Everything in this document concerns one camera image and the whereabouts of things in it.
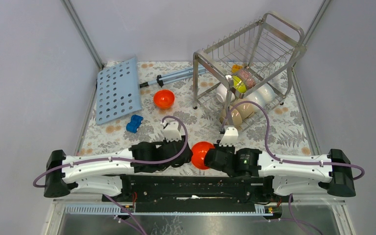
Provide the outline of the orange plastic bowl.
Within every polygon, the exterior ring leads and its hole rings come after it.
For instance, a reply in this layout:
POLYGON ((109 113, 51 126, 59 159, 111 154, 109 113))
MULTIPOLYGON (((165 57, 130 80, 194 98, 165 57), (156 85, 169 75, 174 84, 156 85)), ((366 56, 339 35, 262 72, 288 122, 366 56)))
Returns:
POLYGON ((154 94, 153 102, 159 109, 166 110, 174 104, 175 95, 170 90, 160 90, 154 94))
POLYGON ((194 144, 193 147, 191 148, 192 153, 193 153, 192 158, 191 158, 191 163, 198 169, 201 169, 201 170, 209 169, 209 167, 205 165, 204 160, 205 160, 205 156, 207 152, 213 148, 214 148, 214 145, 207 141, 200 141, 194 144))

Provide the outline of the stainless steel dish rack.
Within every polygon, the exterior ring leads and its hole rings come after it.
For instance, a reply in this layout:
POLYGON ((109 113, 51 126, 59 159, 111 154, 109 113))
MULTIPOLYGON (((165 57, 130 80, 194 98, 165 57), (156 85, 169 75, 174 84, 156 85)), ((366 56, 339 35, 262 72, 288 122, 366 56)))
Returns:
POLYGON ((245 99, 264 84, 268 84, 276 94, 271 103, 282 105, 292 89, 293 67, 306 52, 305 36, 301 26, 277 12, 269 11, 197 50, 193 54, 192 107, 206 108, 205 96, 211 93, 216 96, 220 83, 235 95, 235 100, 231 102, 227 94, 225 103, 220 103, 221 111, 227 111, 235 101, 245 99), (231 72, 234 64, 243 66, 255 79, 256 85, 244 94, 234 88, 232 76, 238 76, 237 72, 231 72))

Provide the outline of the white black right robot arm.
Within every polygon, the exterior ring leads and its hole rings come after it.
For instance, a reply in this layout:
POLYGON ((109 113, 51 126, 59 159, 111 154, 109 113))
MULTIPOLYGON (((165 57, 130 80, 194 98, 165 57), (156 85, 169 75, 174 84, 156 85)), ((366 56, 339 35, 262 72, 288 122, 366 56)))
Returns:
POLYGON ((207 151, 204 164, 234 178, 270 178, 272 182, 261 188, 263 199, 269 202, 295 193, 356 195, 351 162, 340 149, 306 159, 295 155, 272 157, 267 151, 253 148, 217 146, 207 151))

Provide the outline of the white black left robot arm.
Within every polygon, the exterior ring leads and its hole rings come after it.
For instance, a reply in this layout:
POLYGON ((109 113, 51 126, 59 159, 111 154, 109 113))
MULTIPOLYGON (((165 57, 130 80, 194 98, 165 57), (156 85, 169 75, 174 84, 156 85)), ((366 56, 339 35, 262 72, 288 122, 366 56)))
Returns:
POLYGON ((140 142, 118 152, 87 157, 52 151, 46 165, 44 197, 58 198, 72 192, 102 193, 127 201, 132 188, 109 175, 155 173, 189 163, 193 152, 182 136, 179 141, 140 142))

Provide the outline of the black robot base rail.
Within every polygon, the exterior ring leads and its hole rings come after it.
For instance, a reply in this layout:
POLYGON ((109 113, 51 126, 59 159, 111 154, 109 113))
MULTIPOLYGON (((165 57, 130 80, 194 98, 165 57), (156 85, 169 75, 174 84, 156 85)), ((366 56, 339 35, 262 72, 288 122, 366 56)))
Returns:
POLYGON ((238 179, 200 176, 108 175, 118 186, 116 202, 129 202, 135 212, 247 213, 259 206, 279 207, 289 195, 278 195, 273 177, 238 179))

